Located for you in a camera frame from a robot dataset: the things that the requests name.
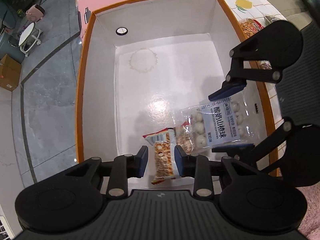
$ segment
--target circular hole with black rim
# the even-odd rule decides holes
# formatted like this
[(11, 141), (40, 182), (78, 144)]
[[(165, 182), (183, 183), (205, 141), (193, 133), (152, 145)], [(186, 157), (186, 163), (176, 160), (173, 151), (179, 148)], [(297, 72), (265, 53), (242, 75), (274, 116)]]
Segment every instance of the circular hole with black rim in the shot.
[(126, 35), (127, 33), (128, 33), (128, 29), (125, 27), (120, 27), (116, 30), (116, 34), (118, 34), (119, 36)]

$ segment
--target white logo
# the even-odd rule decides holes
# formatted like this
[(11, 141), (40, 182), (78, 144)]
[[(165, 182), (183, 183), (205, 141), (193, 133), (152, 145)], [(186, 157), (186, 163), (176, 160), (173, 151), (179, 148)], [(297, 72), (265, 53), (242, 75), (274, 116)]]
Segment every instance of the white logo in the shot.
[(163, 192), (161, 192), (161, 193), (157, 194), (157, 196), (158, 196), (158, 197), (164, 197), (165, 194), (164, 194)]

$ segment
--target cardboard box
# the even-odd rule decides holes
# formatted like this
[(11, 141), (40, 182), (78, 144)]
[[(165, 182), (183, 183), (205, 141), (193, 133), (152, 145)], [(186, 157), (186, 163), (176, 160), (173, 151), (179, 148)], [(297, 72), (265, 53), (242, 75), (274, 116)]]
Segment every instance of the cardboard box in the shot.
[(10, 58), (8, 54), (4, 55), (0, 61), (0, 87), (13, 91), (19, 85), (21, 64)]

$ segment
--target pink fluffy rug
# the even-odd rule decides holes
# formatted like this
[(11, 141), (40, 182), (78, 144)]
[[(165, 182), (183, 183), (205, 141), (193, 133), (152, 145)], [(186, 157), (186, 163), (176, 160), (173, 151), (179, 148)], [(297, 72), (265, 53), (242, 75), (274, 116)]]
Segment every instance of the pink fluffy rug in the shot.
[(310, 187), (299, 187), (307, 202), (308, 209), (299, 231), (309, 240), (320, 240), (320, 182)]

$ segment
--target gray tile floor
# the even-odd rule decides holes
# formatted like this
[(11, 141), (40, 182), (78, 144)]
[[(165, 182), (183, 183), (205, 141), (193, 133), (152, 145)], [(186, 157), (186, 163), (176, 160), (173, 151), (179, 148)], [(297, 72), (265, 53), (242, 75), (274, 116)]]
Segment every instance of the gray tile floor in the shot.
[[(46, 14), (36, 23), (43, 31), (42, 44), (22, 62), (24, 124), (21, 123), (21, 88), (12, 93), (13, 137), (25, 187), (76, 164), (75, 96), (81, 49), (76, 0), (42, 1)], [(48, 59), (61, 44), (64, 47)], [(25, 139), (22, 125), (25, 125)]]

